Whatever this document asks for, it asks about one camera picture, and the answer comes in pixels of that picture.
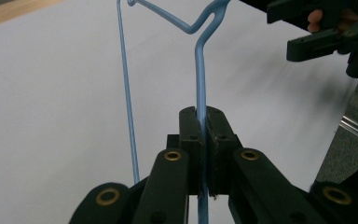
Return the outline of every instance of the white backdrop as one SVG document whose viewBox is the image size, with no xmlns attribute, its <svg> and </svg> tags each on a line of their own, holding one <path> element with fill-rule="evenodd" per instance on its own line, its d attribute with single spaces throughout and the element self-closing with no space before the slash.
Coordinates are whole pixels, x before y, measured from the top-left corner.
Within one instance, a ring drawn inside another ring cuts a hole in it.
<svg viewBox="0 0 358 224">
<path fill-rule="evenodd" d="M 210 2 L 155 1 L 192 23 Z M 196 103 L 193 48 L 141 6 L 123 3 L 141 177 Z M 67 223 L 94 187 L 132 185 L 116 1 L 65 0 L 0 24 L 0 224 Z M 208 105 L 223 110 L 247 147 L 262 150 L 308 189 L 355 80 L 346 57 L 285 60 L 296 27 L 232 1 L 205 48 Z M 211 223 L 232 223 L 227 197 Z M 191 204 L 190 223 L 196 223 Z"/>
</svg>

